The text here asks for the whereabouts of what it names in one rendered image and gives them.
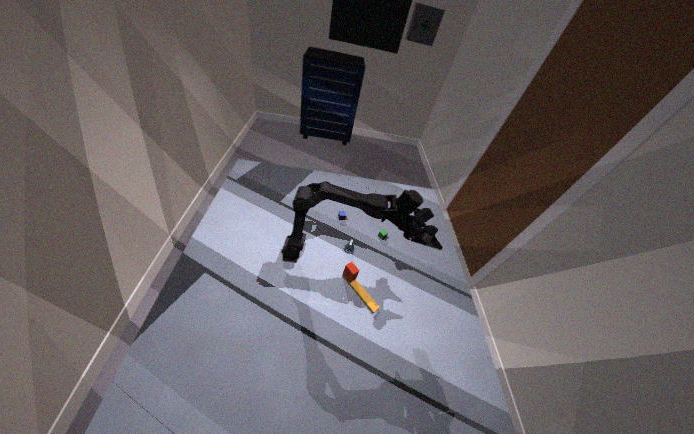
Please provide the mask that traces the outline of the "wooden bar with red block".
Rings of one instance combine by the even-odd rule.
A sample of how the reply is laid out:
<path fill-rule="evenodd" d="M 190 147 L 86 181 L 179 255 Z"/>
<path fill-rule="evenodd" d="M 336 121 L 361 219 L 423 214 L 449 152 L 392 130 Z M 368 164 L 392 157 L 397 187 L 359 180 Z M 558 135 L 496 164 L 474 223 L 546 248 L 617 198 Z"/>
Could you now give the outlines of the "wooden bar with red block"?
<path fill-rule="evenodd" d="M 354 289 L 354 291 L 358 294 L 358 296 L 374 314 L 380 307 L 356 280 L 359 271 L 360 270 L 354 265 L 354 263 L 350 262 L 345 266 L 342 277 L 346 280 L 350 287 Z"/>

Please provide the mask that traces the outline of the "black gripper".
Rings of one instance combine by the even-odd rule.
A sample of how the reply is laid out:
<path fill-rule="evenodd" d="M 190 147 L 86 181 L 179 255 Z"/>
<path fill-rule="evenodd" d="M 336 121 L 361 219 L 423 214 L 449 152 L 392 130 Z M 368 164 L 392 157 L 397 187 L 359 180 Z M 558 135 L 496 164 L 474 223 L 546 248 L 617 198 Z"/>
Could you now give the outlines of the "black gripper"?
<path fill-rule="evenodd" d="M 437 233 L 438 229 L 433 225 L 426 225 L 422 229 L 422 226 L 419 225 L 419 223 L 414 218 L 415 217 L 413 215 L 408 215 L 407 219 L 403 222 L 403 224 L 398 227 L 399 230 L 402 230 L 404 232 L 404 237 L 407 240 L 411 240 L 412 242 L 416 242 L 418 244 L 428 246 L 434 249 L 442 250 L 443 247 L 435 237 L 435 234 Z M 412 239 L 410 239 L 409 237 Z"/>

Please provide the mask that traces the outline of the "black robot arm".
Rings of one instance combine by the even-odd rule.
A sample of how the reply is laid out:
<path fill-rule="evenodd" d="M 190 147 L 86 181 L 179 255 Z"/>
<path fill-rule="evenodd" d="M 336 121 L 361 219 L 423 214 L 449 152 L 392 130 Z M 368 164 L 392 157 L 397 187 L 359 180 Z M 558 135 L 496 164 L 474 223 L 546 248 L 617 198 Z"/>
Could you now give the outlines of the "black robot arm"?
<path fill-rule="evenodd" d="M 381 219 L 388 219 L 399 227 L 414 211 L 414 219 L 424 227 L 425 222 L 434 215 L 430 208 L 418 208 L 423 203 L 421 195 L 416 190 L 405 190 L 398 198 L 397 195 L 362 194 L 346 188 L 331 184 L 328 181 L 311 183 L 298 188 L 293 200 L 295 212 L 291 235 L 287 236 L 281 250 L 284 262 L 297 263 L 299 252 L 302 251 L 306 234 L 303 227 L 309 208 L 314 207 L 323 200 L 332 200 L 342 204 L 363 210 L 367 215 Z M 390 208 L 388 209 L 388 202 Z M 295 262 L 296 261 L 296 262 Z"/>

